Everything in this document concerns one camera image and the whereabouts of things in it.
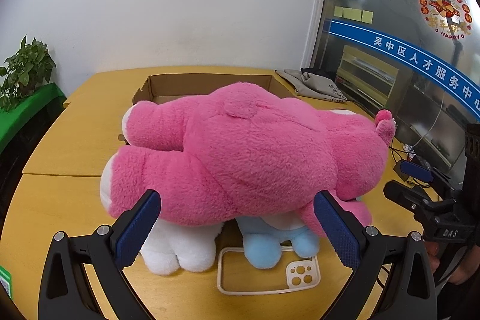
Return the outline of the white plush toy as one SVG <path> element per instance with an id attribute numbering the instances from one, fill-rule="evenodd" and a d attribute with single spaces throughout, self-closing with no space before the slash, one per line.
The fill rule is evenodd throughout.
<path id="1" fill-rule="evenodd" d="M 158 218 L 146 238 L 140 255 L 149 271 L 170 275 L 183 269 L 203 272 L 216 260 L 216 237 L 223 223 L 185 227 Z"/>

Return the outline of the light blue plush toy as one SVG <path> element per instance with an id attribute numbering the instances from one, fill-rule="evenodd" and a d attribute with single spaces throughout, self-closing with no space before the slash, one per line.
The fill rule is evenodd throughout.
<path id="1" fill-rule="evenodd" d="M 297 256 L 315 257 L 320 239 L 294 212 L 266 217 L 236 218 L 246 259 L 256 269 L 271 269 L 280 261 L 281 244 L 289 241 Z"/>

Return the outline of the pink plush bear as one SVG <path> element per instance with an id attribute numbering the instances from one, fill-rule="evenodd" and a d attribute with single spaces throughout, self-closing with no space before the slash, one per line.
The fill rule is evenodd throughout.
<path id="1" fill-rule="evenodd" d="M 126 143 L 103 170 L 101 202 L 118 217 L 154 190 L 160 218 L 170 223 L 293 212 L 321 234 L 313 200 L 327 191 L 369 224 L 360 198 L 382 178 L 395 130 L 388 110 L 375 118 L 318 110 L 249 83 L 161 104 L 139 101 L 122 119 Z"/>

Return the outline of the cream phone case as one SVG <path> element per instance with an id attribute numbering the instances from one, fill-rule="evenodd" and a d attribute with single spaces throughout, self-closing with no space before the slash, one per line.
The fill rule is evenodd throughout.
<path id="1" fill-rule="evenodd" d="M 242 248 L 221 250 L 217 264 L 217 289 L 227 296 L 264 296 L 299 292 L 320 283 L 316 257 L 298 257 L 291 246 L 281 248 L 280 261 L 271 269 L 257 269 Z"/>

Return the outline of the blue banner strip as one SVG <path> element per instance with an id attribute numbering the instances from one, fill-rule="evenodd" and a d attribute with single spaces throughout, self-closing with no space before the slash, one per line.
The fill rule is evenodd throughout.
<path id="1" fill-rule="evenodd" d="M 433 81 L 479 117 L 479 86 L 453 65 L 405 40 L 355 23 L 332 19 L 326 26 L 329 34 L 384 54 Z"/>

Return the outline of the grey folded cloth bag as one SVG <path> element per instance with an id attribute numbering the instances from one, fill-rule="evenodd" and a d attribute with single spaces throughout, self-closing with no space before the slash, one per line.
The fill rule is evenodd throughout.
<path id="1" fill-rule="evenodd" d="M 297 95 L 337 103 L 347 102 L 335 82 L 327 77 L 291 69 L 277 69 L 275 72 L 294 87 Z"/>

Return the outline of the round new year sticker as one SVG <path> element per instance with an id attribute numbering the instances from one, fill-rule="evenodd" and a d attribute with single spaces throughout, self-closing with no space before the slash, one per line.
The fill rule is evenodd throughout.
<path id="1" fill-rule="evenodd" d="M 463 40 L 471 35 L 473 16 L 466 0 L 418 0 L 424 21 L 439 36 Z"/>

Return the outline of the yellow sticky notes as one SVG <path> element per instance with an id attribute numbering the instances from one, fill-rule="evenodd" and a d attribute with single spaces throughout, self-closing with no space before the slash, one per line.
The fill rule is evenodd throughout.
<path id="1" fill-rule="evenodd" d="M 373 22 L 374 13 L 370 10 L 362 10 L 351 7 L 334 7 L 334 17 L 349 19 L 357 22 L 371 24 Z"/>

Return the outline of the green covered side table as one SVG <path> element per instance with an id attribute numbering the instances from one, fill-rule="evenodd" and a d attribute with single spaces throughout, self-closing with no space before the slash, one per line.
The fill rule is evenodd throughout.
<path id="1" fill-rule="evenodd" d="M 66 96 L 55 83 L 41 86 L 35 93 L 25 98 L 10 111 L 1 110 L 1 146 L 2 152 L 22 127 L 40 110 L 51 103 L 58 103 L 64 108 Z"/>

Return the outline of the brown cardboard box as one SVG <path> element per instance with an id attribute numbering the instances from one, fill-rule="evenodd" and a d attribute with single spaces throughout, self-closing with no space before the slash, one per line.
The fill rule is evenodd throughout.
<path id="1" fill-rule="evenodd" d="M 133 150 L 257 151 L 291 143 L 307 108 L 272 76 L 164 74 L 148 77 L 121 130 Z"/>

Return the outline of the green potted plant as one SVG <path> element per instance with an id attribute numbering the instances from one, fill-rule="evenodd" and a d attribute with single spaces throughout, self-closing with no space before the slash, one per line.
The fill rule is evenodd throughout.
<path id="1" fill-rule="evenodd" d="M 47 44 L 24 36 L 15 54 L 1 66 L 1 109 L 15 109 L 25 98 L 45 84 L 49 84 L 55 61 Z"/>

